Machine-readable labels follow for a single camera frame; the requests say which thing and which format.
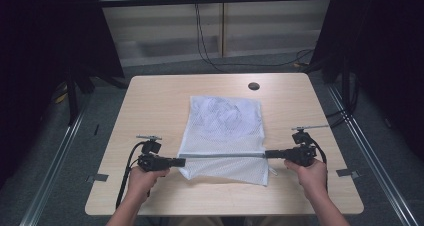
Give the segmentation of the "crumpled pale garment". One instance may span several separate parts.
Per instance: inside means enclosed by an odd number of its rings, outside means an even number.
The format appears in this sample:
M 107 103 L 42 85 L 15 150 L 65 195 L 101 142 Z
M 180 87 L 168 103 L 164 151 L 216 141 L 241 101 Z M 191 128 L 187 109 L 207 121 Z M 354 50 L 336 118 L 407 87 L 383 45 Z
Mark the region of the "crumpled pale garment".
M 194 104 L 194 109 L 194 125 L 203 135 L 228 137 L 246 133 L 248 108 L 244 102 L 221 97 L 203 97 Z

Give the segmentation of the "grey tape piece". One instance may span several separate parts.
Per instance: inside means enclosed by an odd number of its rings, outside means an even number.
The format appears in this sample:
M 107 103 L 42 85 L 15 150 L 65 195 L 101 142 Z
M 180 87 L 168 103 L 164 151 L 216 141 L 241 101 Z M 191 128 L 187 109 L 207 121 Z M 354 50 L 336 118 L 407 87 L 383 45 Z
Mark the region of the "grey tape piece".
M 106 174 L 89 175 L 86 178 L 86 182 L 88 183 L 94 183 L 95 181 L 106 182 L 108 177 L 109 175 L 106 175 Z
M 339 177 L 350 176 L 352 179 L 360 177 L 360 173 L 357 170 L 351 171 L 349 169 L 339 169 L 336 173 Z

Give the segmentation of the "white mesh laundry bag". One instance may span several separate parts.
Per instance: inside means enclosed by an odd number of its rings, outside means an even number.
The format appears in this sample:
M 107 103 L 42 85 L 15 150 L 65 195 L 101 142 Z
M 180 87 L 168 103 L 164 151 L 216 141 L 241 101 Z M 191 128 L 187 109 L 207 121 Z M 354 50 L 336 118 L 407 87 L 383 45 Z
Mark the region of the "white mesh laundry bag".
M 246 133 L 228 137 L 203 135 L 194 125 L 194 104 L 199 98 L 218 96 L 193 96 L 190 98 L 188 122 L 178 151 L 185 158 L 181 174 L 188 180 L 196 177 L 220 177 L 250 184 L 268 184 L 269 164 L 265 158 L 265 133 L 261 103 L 254 99 L 221 97 L 244 102 L 248 108 L 245 119 Z

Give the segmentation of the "person's left hand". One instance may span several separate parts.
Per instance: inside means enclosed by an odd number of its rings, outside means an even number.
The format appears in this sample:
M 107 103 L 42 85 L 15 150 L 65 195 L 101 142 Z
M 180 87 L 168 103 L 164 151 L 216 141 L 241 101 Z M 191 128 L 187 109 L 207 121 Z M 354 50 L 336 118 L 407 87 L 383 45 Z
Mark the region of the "person's left hand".
M 170 172 L 169 169 L 161 171 L 145 172 L 139 166 L 133 167 L 129 175 L 129 183 L 126 196 L 140 202 L 144 202 L 150 190 L 160 177 L 165 177 Z

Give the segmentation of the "metal floor rail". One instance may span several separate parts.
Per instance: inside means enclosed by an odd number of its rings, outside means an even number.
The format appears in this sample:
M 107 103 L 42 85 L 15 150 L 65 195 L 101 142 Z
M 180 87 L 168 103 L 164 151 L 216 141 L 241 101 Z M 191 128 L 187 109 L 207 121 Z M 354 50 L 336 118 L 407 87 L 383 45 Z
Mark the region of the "metal floor rail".
M 419 221 L 414 216 L 412 209 L 372 149 L 372 145 L 363 133 L 355 117 L 349 113 L 346 107 L 343 105 L 341 93 L 334 85 L 328 86 L 328 91 L 335 105 L 340 110 L 340 114 L 342 115 L 344 123 L 349 128 L 351 135 L 355 139 L 356 144 L 364 155 L 368 165 L 375 175 L 376 180 L 378 181 L 380 187 L 386 195 L 386 198 L 400 219 L 402 225 L 419 226 Z
M 83 108 L 76 116 L 72 124 L 67 127 L 67 131 L 59 145 L 59 148 L 51 162 L 49 169 L 41 185 L 39 186 L 35 196 L 33 197 L 29 207 L 27 208 L 19 226 L 37 226 L 42 212 L 48 202 L 48 199 L 53 190 L 53 186 L 57 181 L 61 168 L 68 155 L 69 149 L 72 146 L 80 125 L 85 116 L 86 109 Z

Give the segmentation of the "black curtain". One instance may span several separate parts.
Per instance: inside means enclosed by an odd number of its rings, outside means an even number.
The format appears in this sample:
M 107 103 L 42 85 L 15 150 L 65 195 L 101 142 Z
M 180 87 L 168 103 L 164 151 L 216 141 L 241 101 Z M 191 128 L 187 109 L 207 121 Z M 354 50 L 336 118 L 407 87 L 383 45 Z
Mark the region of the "black curtain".
M 424 0 L 330 0 L 311 63 L 356 74 L 424 161 Z
M 123 77 L 98 0 L 0 0 L 0 188 L 38 133 L 56 87 Z

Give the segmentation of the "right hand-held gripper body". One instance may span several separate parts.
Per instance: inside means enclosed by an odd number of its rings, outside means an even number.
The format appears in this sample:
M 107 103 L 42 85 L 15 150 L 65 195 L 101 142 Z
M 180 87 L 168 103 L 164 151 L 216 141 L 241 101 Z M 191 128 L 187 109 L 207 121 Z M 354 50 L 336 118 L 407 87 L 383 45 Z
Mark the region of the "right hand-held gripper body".
M 296 133 L 292 135 L 292 138 L 296 146 L 292 149 L 287 149 L 286 159 L 300 166 L 308 167 L 312 165 L 312 160 L 317 156 L 316 151 L 319 151 L 322 161 L 327 163 L 325 152 L 310 134 L 306 132 L 306 129 L 310 129 L 310 126 L 294 127 Z

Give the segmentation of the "black stand leg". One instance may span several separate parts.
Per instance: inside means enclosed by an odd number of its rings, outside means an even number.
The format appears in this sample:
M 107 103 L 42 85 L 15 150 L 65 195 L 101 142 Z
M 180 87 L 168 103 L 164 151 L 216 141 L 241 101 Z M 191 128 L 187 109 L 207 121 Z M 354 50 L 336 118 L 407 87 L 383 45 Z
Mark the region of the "black stand leg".
M 76 95 L 75 81 L 72 77 L 71 72 L 67 73 L 66 76 L 67 94 L 69 102 L 69 124 L 72 125 L 79 115 L 78 101 Z

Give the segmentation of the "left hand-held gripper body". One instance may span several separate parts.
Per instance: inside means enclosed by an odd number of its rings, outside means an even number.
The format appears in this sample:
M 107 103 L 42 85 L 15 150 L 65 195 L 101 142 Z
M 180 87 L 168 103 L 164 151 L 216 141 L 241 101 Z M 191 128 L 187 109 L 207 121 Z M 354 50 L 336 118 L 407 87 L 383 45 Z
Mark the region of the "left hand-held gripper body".
M 141 143 L 141 155 L 138 157 L 137 164 L 144 171 L 162 171 L 170 168 L 168 159 L 158 155 L 161 148 L 158 140 L 161 140 L 161 137 L 138 135 L 138 138 L 143 139 L 143 142 Z

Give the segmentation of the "person's right hand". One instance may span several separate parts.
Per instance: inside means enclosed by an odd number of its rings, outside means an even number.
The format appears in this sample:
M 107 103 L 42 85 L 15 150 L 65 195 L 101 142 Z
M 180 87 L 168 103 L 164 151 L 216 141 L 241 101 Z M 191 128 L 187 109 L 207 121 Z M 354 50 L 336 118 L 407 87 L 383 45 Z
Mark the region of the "person's right hand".
M 285 160 L 284 164 L 289 170 L 297 174 L 299 184 L 303 187 L 308 199 L 327 192 L 327 166 L 325 163 L 314 160 L 310 166 L 304 167 Z

